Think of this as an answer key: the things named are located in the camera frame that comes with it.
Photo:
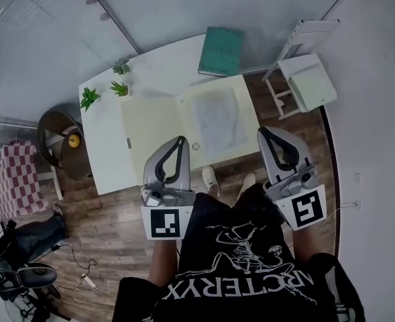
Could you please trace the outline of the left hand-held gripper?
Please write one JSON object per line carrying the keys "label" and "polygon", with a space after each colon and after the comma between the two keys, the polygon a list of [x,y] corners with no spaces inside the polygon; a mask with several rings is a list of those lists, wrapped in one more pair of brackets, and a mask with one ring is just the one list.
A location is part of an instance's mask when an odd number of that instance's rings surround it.
{"label": "left hand-held gripper", "polygon": [[[174,159],[174,174],[164,165]],[[184,239],[192,215],[195,192],[190,188],[190,152],[184,136],[167,141],[147,160],[141,188],[141,213],[149,240]]]}

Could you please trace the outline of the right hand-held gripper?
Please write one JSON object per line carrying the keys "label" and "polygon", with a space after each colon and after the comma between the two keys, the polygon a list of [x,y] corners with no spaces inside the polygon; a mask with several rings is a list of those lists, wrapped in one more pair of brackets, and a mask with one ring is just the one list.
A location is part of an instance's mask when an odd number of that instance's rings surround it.
{"label": "right hand-held gripper", "polygon": [[265,196],[285,222],[298,231],[324,221],[325,186],[317,178],[317,167],[311,164],[311,153],[304,140],[284,129],[260,127],[258,143],[272,184],[265,189]]}

